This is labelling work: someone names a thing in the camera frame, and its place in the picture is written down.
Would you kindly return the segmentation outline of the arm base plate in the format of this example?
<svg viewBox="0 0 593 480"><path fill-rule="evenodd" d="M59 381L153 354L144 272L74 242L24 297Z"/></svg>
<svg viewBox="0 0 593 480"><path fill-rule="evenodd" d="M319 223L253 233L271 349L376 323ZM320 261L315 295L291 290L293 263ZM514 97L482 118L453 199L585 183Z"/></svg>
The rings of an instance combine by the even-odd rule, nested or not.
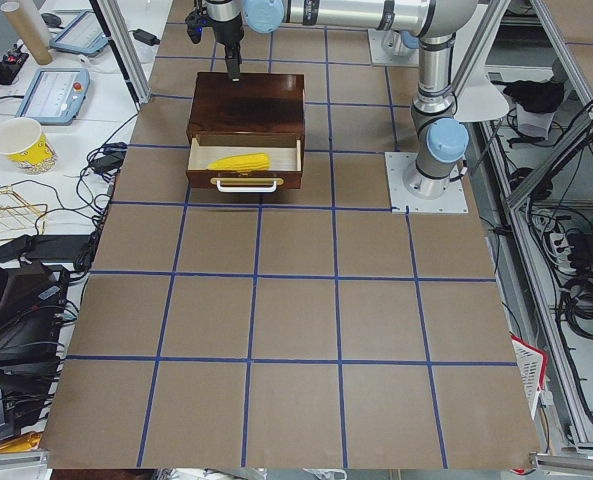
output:
<svg viewBox="0 0 593 480"><path fill-rule="evenodd" d="M467 200L456 166L439 180L422 176L414 152L386 152L391 211L395 214L467 214Z"/></svg>
<svg viewBox="0 0 593 480"><path fill-rule="evenodd" d="M407 31L369 29L368 40L373 65L415 68L419 64L419 40Z"/></svg>

